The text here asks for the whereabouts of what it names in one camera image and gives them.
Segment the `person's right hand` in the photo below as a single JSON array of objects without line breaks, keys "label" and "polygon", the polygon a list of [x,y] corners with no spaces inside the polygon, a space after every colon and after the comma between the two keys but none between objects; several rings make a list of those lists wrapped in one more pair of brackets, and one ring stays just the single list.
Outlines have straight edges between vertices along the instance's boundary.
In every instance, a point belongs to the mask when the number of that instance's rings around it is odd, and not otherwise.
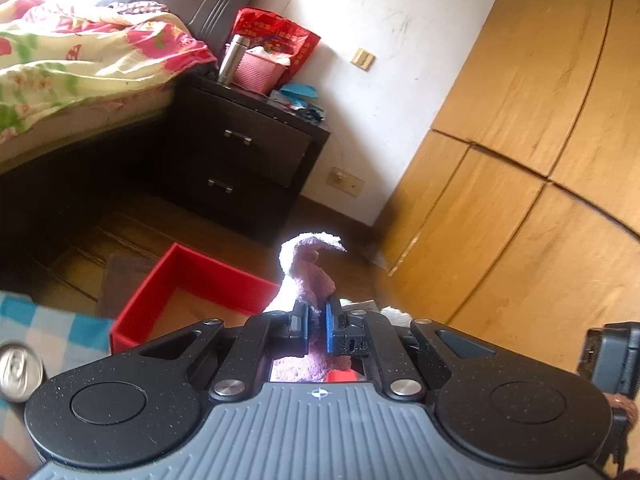
[{"label": "person's right hand", "polygon": [[615,479],[639,480],[638,469],[628,469],[628,437],[639,421],[639,411],[633,400],[619,393],[605,393],[612,408],[612,426],[603,447],[604,458],[612,458],[617,466]]}]

